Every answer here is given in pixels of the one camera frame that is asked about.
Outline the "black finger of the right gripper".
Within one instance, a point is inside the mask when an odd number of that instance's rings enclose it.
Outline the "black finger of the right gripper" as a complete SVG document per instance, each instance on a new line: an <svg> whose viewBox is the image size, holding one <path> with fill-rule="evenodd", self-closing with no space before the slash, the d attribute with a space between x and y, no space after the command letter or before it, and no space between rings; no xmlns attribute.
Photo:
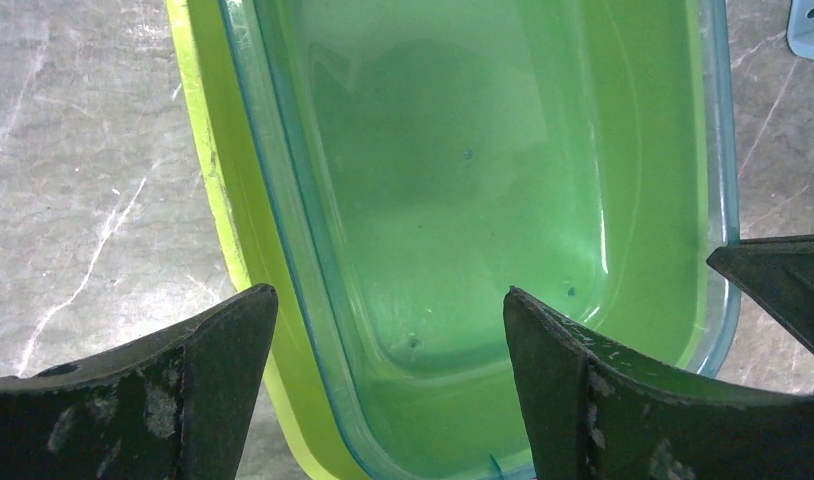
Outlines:
<svg viewBox="0 0 814 480"><path fill-rule="evenodd" d="M741 240L706 263L814 355L814 234Z"/></svg>

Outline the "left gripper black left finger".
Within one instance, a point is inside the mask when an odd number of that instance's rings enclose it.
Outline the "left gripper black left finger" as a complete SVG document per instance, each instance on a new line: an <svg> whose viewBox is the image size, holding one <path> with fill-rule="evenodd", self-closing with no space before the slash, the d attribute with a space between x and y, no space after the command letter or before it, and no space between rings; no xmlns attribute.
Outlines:
<svg viewBox="0 0 814 480"><path fill-rule="evenodd" d="M232 479L278 296L254 285L113 349L0 377L0 479Z"/></svg>

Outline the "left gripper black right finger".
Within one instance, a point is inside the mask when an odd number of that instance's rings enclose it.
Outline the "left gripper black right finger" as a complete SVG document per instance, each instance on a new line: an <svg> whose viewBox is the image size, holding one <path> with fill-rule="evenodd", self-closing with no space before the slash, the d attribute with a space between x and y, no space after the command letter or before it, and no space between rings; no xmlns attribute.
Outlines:
<svg viewBox="0 0 814 480"><path fill-rule="evenodd" d="M540 479L814 479L814 394L650 358L519 288L503 319Z"/></svg>

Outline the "light blue plastic basket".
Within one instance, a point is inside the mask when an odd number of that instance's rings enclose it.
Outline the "light blue plastic basket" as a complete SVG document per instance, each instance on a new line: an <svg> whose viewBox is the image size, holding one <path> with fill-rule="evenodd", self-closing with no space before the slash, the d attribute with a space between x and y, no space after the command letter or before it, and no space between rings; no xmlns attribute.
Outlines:
<svg viewBox="0 0 814 480"><path fill-rule="evenodd" d="M814 0L792 0L786 30L789 49L814 61Z"/></svg>

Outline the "dark green plastic basket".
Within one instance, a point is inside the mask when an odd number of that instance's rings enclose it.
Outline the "dark green plastic basket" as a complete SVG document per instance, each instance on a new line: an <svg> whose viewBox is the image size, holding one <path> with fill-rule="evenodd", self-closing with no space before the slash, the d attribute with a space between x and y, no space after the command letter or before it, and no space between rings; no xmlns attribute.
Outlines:
<svg viewBox="0 0 814 480"><path fill-rule="evenodd" d="M223 1L280 297L267 381L315 479L529 479L519 287L712 377L739 297L721 1Z"/></svg>

